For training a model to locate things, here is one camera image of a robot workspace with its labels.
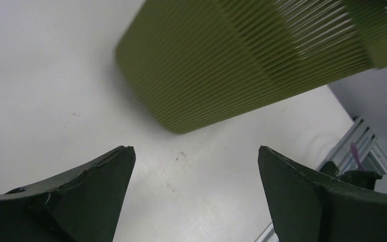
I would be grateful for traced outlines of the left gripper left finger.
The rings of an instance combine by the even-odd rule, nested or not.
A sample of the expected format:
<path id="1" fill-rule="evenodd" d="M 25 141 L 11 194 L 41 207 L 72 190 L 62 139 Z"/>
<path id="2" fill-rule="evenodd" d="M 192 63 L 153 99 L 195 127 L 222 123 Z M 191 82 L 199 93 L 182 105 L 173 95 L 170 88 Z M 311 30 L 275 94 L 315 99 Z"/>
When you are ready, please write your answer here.
<path id="1" fill-rule="evenodd" d="M 135 162 L 134 148 L 119 146 L 0 194 L 0 241 L 112 241 Z"/>

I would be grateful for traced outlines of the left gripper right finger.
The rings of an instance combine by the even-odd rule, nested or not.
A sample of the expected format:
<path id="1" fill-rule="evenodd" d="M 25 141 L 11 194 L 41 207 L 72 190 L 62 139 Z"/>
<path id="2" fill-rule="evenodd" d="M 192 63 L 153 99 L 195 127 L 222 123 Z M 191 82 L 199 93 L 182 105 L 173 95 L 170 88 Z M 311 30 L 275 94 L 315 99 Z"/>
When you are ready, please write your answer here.
<path id="1" fill-rule="evenodd" d="M 280 241 L 387 241 L 387 194 L 310 169 L 267 146 L 257 161 Z"/>

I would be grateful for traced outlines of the green slatted plastic basket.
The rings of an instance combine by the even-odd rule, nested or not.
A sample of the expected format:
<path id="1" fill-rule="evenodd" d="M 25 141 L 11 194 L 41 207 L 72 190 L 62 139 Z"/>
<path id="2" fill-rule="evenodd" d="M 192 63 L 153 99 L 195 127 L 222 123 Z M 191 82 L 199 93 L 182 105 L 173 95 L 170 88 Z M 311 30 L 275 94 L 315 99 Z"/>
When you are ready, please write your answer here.
<path id="1" fill-rule="evenodd" d="M 145 1 L 115 49 L 165 129 L 185 134 L 387 67 L 384 1 Z"/>

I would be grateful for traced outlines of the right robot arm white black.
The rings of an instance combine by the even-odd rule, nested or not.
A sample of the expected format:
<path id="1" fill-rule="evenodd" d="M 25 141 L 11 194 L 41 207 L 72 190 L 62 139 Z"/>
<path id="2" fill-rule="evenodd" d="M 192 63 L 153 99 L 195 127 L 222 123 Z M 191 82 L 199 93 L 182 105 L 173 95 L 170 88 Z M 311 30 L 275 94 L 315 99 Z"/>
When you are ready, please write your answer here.
<path id="1" fill-rule="evenodd" d="M 357 187 L 387 194 L 387 175 L 375 171 L 349 170 L 341 173 L 332 161 L 325 162 L 319 172 Z"/>

